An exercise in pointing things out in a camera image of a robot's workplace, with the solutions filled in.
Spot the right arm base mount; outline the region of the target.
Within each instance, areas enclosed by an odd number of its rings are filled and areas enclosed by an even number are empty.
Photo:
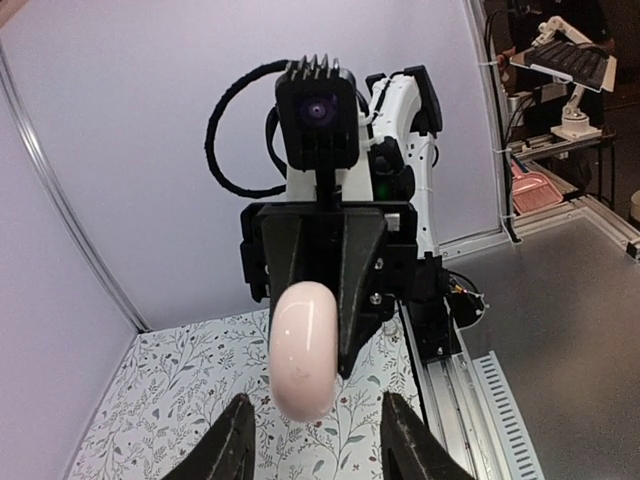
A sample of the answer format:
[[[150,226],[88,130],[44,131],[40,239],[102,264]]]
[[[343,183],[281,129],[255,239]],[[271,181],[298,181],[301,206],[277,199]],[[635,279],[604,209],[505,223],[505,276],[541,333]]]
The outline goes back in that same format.
[[[484,294],[468,277],[445,268],[441,256],[420,259],[407,303],[420,362],[460,353],[457,331],[476,324],[487,308]]]

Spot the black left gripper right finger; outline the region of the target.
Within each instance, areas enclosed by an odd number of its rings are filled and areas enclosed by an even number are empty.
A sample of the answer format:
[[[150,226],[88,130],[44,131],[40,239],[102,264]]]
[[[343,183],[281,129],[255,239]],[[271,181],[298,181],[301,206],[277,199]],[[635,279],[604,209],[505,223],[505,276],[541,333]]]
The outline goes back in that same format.
[[[473,480],[398,393],[385,392],[380,423],[384,480]]]

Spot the background robot arm with tray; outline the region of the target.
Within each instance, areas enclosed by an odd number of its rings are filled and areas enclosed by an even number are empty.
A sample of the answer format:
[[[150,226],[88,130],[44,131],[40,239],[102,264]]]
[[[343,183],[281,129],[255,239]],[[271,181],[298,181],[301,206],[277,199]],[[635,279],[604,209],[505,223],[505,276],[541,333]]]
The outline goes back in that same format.
[[[580,102],[587,90],[614,91],[617,59],[560,16],[550,17],[538,30],[531,47],[514,55],[510,63],[575,85],[563,107],[561,124],[552,127],[551,133],[569,142],[601,137],[602,130],[591,125]]]

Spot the white earbuds charging case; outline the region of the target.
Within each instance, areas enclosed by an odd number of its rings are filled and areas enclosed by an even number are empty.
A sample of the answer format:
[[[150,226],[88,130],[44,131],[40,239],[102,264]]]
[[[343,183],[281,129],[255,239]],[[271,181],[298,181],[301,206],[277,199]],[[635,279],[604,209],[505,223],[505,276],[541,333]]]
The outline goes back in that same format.
[[[280,412],[296,422],[322,419],[334,400],[338,319],[333,293],[304,281],[280,296],[270,327],[268,371]]]

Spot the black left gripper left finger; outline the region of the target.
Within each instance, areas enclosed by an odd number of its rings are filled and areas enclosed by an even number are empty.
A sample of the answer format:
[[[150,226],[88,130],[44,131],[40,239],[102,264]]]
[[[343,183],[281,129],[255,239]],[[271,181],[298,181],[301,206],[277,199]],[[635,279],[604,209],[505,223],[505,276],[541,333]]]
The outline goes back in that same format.
[[[190,453],[165,480],[252,480],[255,477],[255,410],[247,394],[232,398]]]

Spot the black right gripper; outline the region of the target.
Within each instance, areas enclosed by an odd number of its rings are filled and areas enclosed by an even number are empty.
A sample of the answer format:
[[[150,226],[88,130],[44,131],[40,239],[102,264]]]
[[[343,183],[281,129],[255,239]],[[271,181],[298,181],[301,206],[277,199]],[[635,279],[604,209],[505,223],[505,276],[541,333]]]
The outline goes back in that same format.
[[[338,374],[348,379],[392,299],[409,296],[417,264],[417,212],[406,201],[256,202],[240,216],[244,278],[270,319],[302,281],[325,285],[338,306]]]

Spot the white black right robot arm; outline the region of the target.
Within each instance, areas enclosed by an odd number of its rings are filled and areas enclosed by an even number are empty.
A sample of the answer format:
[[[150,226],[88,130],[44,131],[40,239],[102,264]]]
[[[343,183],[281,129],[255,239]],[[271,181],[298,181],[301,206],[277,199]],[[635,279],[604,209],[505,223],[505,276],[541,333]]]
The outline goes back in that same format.
[[[337,304],[337,371],[398,304],[417,326],[422,360],[449,345],[448,276],[433,226],[431,174],[441,110],[426,69],[366,80],[362,107],[351,73],[290,62],[275,86],[287,158],[286,197],[241,215],[244,277],[252,297],[276,304],[313,281]]]

